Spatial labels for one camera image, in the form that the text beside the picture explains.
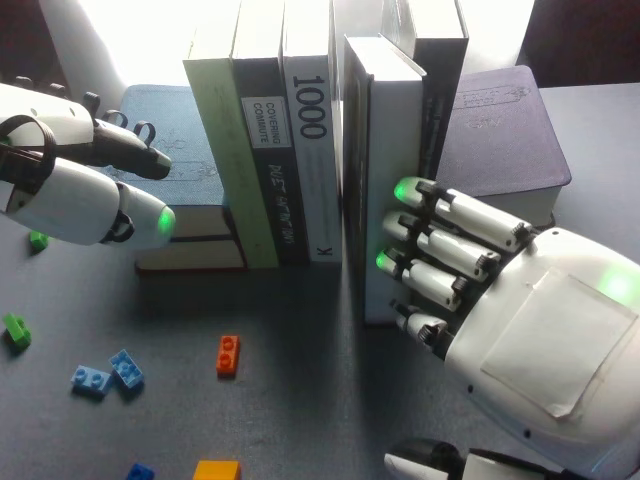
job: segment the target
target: green book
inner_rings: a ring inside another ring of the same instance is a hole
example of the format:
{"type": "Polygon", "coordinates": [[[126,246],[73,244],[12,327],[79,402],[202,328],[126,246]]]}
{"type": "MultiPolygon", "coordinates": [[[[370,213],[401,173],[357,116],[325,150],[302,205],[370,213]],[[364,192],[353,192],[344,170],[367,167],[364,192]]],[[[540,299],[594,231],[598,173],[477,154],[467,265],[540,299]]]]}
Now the green book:
{"type": "Polygon", "coordinates": [[[198,26],[184,68],[249,268],[278,266],[242,107],[233,80],[231,51],[239,0],[216,7],[198,26]]]}

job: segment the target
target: white backdrop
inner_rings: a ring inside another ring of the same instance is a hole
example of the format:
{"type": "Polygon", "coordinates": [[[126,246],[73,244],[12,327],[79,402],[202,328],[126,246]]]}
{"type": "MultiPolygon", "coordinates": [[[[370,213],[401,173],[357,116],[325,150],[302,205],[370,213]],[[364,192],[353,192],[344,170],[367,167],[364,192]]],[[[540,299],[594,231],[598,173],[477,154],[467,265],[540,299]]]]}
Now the white backdrop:
{"type": "MultiPolygon", "coordinates": [[[[195,25],[224,1],[40,0],[40,5],[72,98],[95,92],[103,111],[118,108],[129,85],[187,85],[182,59],[195,25]]],[[[534,0],[460,1],[470,36],[463,73],[514,65],[534,0]]],[[[382,0],[335,2],[340,47],[345,34],[378,33],[382,0]]]]}

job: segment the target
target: yellow lego brick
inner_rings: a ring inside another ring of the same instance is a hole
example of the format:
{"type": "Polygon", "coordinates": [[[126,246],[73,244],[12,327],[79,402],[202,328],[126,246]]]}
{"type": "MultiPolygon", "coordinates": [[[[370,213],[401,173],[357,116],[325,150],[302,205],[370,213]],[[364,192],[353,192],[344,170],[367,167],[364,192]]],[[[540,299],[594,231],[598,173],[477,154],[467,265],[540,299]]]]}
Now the yellow lego brick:
{"type": "Polygon", "coordinates": [[[201,460],[193,474],[193,480],[240,480],[238,462],[212,462],[201,460]]]}

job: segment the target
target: orange lego brick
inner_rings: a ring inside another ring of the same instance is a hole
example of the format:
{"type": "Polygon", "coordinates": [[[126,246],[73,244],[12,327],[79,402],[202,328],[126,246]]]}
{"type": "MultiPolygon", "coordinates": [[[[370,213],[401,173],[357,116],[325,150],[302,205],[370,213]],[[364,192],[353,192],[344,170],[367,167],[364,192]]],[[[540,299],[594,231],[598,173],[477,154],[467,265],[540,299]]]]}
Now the orange lego brick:
{"type": "Polygon", "coordinates": [[[232,376],[236,374],[239,350],[239,337],[235,335],[223,335],[220,338],[218,361],[216,362],[216,371],[218,372],[218,375],[232,376]]]}
{"type": "Polygon", "coordinates": [[[200,460],[193,480],[241,480],[240,464],[200,460]]]}

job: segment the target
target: table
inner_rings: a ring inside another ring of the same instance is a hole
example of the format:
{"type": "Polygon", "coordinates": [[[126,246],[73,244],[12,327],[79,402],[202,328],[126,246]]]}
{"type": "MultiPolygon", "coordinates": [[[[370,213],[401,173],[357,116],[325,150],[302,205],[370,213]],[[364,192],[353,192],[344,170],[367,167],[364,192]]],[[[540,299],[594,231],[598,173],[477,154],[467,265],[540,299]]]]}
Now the table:
{"type": "MultiPolygon", "coordinates": [[[[640,261],[640,84],[543,98],[573,173],[558,223],[640,261]]],[[[2,478],[124,479],[142,462],[187,480],[200,459],[236,459],[245,480],[382,480],[385,449],[411,436],[552,466],[449,389],[439,360],[355,324],[339,269],[143,278],[108,247],[52,241],[31,257],[27,233],[0,218],[0,310],[33,334],[19,356],[0,342],[2,478]],[[228,333],[239,372],[220,381],[228,333]],[[140,395],[71,394],[78,364],[108,369],[121,348],[145,374],[140,395]]]]}

